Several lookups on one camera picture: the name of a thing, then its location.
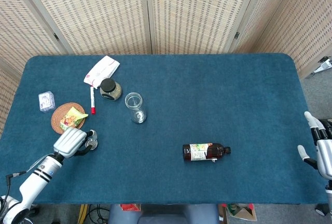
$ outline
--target red marker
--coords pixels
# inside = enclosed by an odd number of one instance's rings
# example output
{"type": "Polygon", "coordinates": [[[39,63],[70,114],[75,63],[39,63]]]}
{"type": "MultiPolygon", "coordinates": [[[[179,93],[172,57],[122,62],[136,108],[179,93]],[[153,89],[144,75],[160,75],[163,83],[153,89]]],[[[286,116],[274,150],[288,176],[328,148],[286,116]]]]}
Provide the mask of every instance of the red marker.
{"type": "Polygon", "coordinates": [[[90,96],[91,96],[91,113],[95,114],[95,106],[94,106],[94,88],[90,88],[90,96]]]}

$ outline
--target small plastic box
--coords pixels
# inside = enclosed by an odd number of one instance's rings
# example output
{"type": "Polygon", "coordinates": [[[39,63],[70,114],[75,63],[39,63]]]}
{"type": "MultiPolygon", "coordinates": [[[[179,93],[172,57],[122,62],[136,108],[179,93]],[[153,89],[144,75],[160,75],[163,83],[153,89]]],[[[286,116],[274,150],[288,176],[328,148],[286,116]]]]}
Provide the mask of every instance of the small plastic box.
{"type": "Polygon", "coordinates": [[[56,104],[54,102],[54,95],[51,91],[40,93],[39,98],[39,110],[46,112],[54,109],[56,104]]]}

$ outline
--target bottle label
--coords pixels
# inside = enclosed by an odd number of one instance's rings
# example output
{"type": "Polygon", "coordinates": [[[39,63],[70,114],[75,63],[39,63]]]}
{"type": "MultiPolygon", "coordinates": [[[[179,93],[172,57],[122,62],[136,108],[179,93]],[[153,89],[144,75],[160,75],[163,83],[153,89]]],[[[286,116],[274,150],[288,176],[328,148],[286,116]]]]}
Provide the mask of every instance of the bottle label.
{"type": "Polygon", "coordinates": [[[190,144],[191,160],[206,160],[208,147],[212,144],[190,144]]]}

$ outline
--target black jar lid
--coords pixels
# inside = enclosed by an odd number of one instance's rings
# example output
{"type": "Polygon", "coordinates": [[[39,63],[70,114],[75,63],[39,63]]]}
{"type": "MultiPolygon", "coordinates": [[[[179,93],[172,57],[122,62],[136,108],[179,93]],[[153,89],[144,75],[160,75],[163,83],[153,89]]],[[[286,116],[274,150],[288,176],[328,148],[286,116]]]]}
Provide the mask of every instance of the black jar lid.
{"type": "Polygon", "coordinates": [[[106,78],[102,81],[100,87],[104,92],[110,93],[115,89],[115,81],[113,79],[106,78]]]}

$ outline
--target woven coaster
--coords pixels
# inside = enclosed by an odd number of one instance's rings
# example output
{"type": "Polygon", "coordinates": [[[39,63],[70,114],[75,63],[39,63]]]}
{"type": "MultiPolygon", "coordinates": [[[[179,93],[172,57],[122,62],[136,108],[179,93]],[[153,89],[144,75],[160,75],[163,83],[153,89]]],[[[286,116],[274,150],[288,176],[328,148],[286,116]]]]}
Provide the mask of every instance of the woven coaster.
{"type": "MultiPolygon", "coordinates": [[[[64,133],[64,130],[61,129],[61,127],[60,127],[60,120],[67,114],[67,112],[72,107],[75,107],[79,112],[81,112],[82,114],[85,114],[83,107],[81,107],[81,105],[79,105],[75,102],[69,102],[69,103],[59,106],[54,111],[52,118],[51,118],[51,125],[52,125],[53,130],[55,130],[55,132],[57,132],[59,134],[64,133]]],[[[82,127],[82,125],[84,124],[84,122],[85,122],[85,118],[82,120],[82,122],[76,128],[80,129],[82,127]]]]}

